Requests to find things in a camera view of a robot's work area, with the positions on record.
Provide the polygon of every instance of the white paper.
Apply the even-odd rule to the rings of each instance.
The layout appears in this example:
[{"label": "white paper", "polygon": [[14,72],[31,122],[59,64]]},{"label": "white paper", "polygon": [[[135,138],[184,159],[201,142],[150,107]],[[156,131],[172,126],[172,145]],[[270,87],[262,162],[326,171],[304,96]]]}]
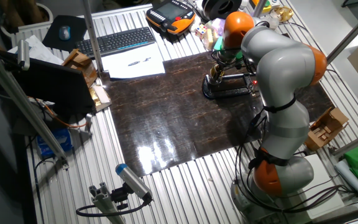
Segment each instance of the white paper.
[{"label": "white paper", "polygon": [[[54,63],[57,65],[61,65],[63,63],[63,60],[54,56],[54,54],[51,53],[51,51],[48,48],[46,48],[46,46],[44,46],[44,44],[36,36],[32,35],[31,37],[27,38],[25,41],[29,43],[30,58],[38,59],[44,62]],[[16,54],[17,47],[8,50],[8,52]]]},{"label": "white paper", "polygon": [[162,62],[156,43],[102,58],[103,69],[109,70],[111,78],[135,78],[165,73]]}]

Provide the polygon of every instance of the cardboard box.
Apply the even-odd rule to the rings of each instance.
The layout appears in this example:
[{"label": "cardboard box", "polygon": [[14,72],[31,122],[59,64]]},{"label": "cardboard box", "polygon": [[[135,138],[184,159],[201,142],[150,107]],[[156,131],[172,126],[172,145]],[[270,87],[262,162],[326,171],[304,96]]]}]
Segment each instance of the cardboard box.
[{"label": "cardboard box", "polygon": [[88,58],[85,54],[79,52],[78,49],[74,49],[62,65],[65,67],[74,68],[82,71],[88,88],[91,87],[91,85],[98,77],[96,69],[93,66],[92,60]]},{"label": "cardboard box", "polygon": [[339,108],[326,110],[310,127],[308,139],[305,141],[306,146],[316,151],[327,145],[347,126],[348,120],[349,118]]}]

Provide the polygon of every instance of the black keyboard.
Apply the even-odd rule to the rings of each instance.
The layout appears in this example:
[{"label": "black keyboard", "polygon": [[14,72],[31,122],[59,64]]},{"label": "black keyboard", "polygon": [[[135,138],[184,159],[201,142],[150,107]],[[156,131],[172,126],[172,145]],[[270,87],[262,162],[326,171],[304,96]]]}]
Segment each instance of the black keyboard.
[{"label": "black keyboard", "polygon": [[[154,36],[148,27],[98,37],[100,54],[102,57],[143,47],[154,42]],[[81,53],[94,59],[90,40],[79,41],[75,43],[75,47],[78,48]]]}]

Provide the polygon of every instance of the monitor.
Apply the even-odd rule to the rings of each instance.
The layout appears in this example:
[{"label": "monitor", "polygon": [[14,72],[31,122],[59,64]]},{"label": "monitor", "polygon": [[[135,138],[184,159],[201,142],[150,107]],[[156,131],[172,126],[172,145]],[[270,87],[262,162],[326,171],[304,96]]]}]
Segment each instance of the monitor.
[{"label": "monitor", "polygon": [[[17,55],[0,51],[0,56],[17,61]],[[28,71],[13,71],[27,96],[55,103],[60,115],[95,112],[94,102],[81,71],[30,58]]]}]

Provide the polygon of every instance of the tabletop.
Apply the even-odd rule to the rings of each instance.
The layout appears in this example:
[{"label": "tabletop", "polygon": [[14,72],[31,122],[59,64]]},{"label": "tabletop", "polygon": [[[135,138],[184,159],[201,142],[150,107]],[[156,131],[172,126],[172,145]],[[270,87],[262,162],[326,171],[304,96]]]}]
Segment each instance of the tabletop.
[{"label": "tabletop", "polygon": [[[281,2],[284,6],[294,9],[289,0]],[[150,7],[149,4],[93,14],[96,35],[148,26],[145,12]],[[294,13],[289,22],[307,28],[296,9]],[[48,27],[48,24],[34,25],[19,30],[12,38],[13,46],[16,46],[18,40],[31,35],[42,40]],[[313,36],[299,27],[280,25],[277,32],[287,33],[291,38],[319,49]],[[164,61],[205,52],[202,43],[193,34],[185,33],[173,40],[161,38],[156,32],[154,36]],[[69,54],[57,49],[50,50],[61,59]],[[349,118],[348,127],[328,145],[339,148],[358,138],[358,101],[340,75],[326,72],[320,84],[334,106]],[[73,118],[73,121],[78,124],[85,123],[85,120],[76,118]],[[75,147],[68,152],[68,170],[47,162],[34,172],[34,164],[38,163],[40,158],[35,145],[28,148],[29,167],[33,168],[29,169],[29,172],[38,223],[109,223],[105,218],[84,218],[75,213],[76,208],[91,204],[89,186],[105,182],[112,190],[122,185],[122,180],[115,175],[114,170],[125,160],[111,109],[97,113],[92,122],[90,135],[85,128],[70,130]],[[317,154],[329,175],[334,176],[335,161],[329,156],[327,147],[318,150]],[[246,163],[253,158],[252,146],[246,144],[246,149],[242,164],[244,170],[247,170]],[[235,209],[230,196],[235,157],[236,151],[230,148],[143,176],[141,179],[151,188],[155,201],[150,207],[123,217],[127,223],[242,223],[241,214]],[[333,181],[335,184],[347,185],[340,178]],[[341,196],[343,200],[351,197],[346,194]],[[130,195],[128,204],[129,208],[136,208],[140,202],[137,197]]]}]

